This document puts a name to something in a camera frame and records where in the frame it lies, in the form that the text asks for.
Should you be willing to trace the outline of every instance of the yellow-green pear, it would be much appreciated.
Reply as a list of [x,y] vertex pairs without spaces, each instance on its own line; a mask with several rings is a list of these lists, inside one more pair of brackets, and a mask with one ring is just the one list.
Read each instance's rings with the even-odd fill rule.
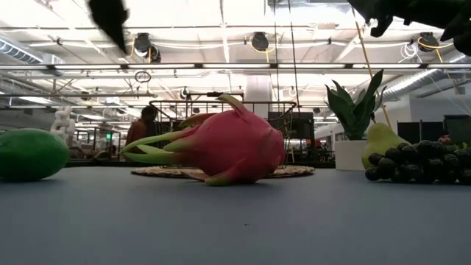
[[372,164],[368,161],[368,157],[372,153],[384,155],[389,148],[396,148],[401,143],[409,144],[409,142],[394,133],[386,124],[373,124],[369,127],[366,134],[366,147],[361,156],[363,167],[365,169],[372,167]]

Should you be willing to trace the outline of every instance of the green fruit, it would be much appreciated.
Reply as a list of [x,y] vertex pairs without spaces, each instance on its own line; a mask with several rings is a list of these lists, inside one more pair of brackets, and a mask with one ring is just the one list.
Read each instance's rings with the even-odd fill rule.
[[34,181],[52,176],[68,161],[64,140],[45,130],[19,129],[0,135],[0,178]]
[[373,124],[366,134],[366,147],[361,156],[363,167],[365,169],[372,167],[372,164],[368,161],[372,153],[385,155],[388,149],[397,148],[401,143],[408,144],[406,140],[397,136],[387,125],[382,123]]

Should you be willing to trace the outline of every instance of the white planter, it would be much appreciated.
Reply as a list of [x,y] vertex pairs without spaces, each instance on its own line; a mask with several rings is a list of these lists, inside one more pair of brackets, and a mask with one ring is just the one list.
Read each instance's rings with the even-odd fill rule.
[[336,142],[336,169],[364,171],[361,155],[365,150],[366,141]]

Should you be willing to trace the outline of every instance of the white column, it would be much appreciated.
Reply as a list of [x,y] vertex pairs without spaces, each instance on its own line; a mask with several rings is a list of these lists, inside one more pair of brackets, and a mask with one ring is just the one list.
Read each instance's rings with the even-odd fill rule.
[[[270,76],[248,76],[244,100],[270,102],[272,100]],[[268,118],[268,104],[245,104],[245,107],[262,118]]]

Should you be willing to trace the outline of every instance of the round rattan mat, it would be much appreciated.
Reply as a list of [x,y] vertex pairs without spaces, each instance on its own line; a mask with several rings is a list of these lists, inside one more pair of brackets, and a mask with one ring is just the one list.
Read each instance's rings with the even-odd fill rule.
[[[133,169],[132,174],[147,177],[168,177],[168,178],[188,178],[185,173],[202,173],[199,169],[178,169],[163,168],[159,166],[150,166],[145,168]],[[305,177],[314,173],[314,168],[308,166],[287,166],[284,169],[277,169],[273,174],[265,178],[282,178],[282,177]]]

